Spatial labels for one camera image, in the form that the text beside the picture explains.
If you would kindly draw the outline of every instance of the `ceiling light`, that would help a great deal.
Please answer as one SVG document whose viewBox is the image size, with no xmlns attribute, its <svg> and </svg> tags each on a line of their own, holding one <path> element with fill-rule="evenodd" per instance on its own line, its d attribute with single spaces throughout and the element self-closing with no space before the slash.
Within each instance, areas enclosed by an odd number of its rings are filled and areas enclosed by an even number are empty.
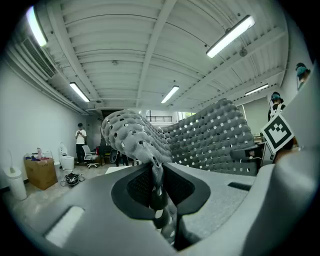
<svg viewBox="0 0 320 256">
<path fill-rule="evenodd" d="M 69 85 L 85 102 L 90 102 L 90 100 L 84 95 L 75 82 L 71 82 Z"/>
<path fill-rule="evenodd" d="M 171 98 L 171 96 L 174 95 L 174 93 L 178 90 L 179 90 L 179 86 L 175 85 L 174 87 L 172 87 L 171 91 L 164 97 L 164 99 L 161 101 L 161 103 L 166 103 L 167 100 L 169 100 Z"/>
<path fill-rule="evenodd" d="M 29 26 L 36 41 L 41 47 L 44 46 L 47 43 L 47 38 L 44 35 L 42 28 L 40 27 L 39 20 L 37 19 L 33 6 L 31 6 L 26 12 L 26 19 L 28 20 Z"/>
<path fill-rule="evenodd" d="M 228 31 L 223 37 L 221 37 L 206 54 L 213 58 L 219 52 L 221 52 L 227 45 L 244 33 L 247 29 L 251 28 L 255 24 L 255 20 L 250 15 L 245 16 L 240 20 L 230 31 Z"/>
<path fill-rule="evenodd" d="M 245 95 L 248 96 L 248 95 L 250 95 L 250 94 L 254 94 L 255 92 L 258 92 L 258 91 L 263 90 L 264 88 L 267 88 L 268 86 L 269 86 L 269 84 L 267 83 L 267 84 L 262 85 L 262 86 L 260 86 L 260 87 L 258 87 L 258 88 L 256 88 L 256 89 L 253 89 L 253 90 L 251 90 L 251 91 L 248 91 Z"/>
</svg>

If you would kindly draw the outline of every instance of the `black railing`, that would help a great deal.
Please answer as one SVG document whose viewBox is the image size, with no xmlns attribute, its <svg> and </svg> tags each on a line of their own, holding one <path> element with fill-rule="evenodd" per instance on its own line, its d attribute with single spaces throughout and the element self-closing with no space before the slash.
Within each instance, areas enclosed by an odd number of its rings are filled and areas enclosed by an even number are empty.
<svg viewBox="0 0 320 256">
<path fill-rule="evenodd" d="M 147 115 L 146 119 L 149 122 L 172 122 L 172 116 Z"/>
</svg>

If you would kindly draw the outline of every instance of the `white toilet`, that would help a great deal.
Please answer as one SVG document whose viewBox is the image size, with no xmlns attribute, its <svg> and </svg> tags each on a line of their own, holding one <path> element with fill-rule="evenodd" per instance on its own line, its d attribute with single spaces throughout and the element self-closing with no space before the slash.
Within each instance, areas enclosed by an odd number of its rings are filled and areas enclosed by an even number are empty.
<svg viewBox="0 0 320 256">
<path fill-rule="evenodd" d="M 72 171 L 75 168 L 75 158 L 68 155 L 65 145 L 60 143 L 60 163 L 64 171 Z"/>
</svg>

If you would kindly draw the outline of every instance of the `white trash bin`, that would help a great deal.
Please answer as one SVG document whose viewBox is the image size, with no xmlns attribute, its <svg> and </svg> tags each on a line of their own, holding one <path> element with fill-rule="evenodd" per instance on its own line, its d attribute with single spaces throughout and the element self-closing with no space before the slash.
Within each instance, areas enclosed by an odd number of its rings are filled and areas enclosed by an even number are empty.
<svg viewBox="0 0 320 256">
<path fill-rule="evenodd" d="M 22 172 L 16 167 L 5 167 L 3 170 L 13 196 L 18 200 L 26 199 L 27 192 L 22 179 Z"/>
<path fill-rule="evenodd" d="M 59 181 L 62 176 L 61 171 L 60 171 L 60 162 L 54 161 L 53 164 L 54 164 L 56 179 Z"/>
</svg>

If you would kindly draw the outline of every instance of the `cardboard box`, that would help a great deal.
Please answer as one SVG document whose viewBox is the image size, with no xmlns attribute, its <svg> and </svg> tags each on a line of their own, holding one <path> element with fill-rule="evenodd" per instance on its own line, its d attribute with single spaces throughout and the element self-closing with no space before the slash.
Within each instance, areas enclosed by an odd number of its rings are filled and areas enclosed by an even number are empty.
<svg viewBox="0 0 320 256">
<path fill-rule="evenodd" d="M 52 158 L 41 161 L 24 159 L 24 166 L 29 182 L 41 190 L 46 190 L 58 182 Z"/>
</svg>

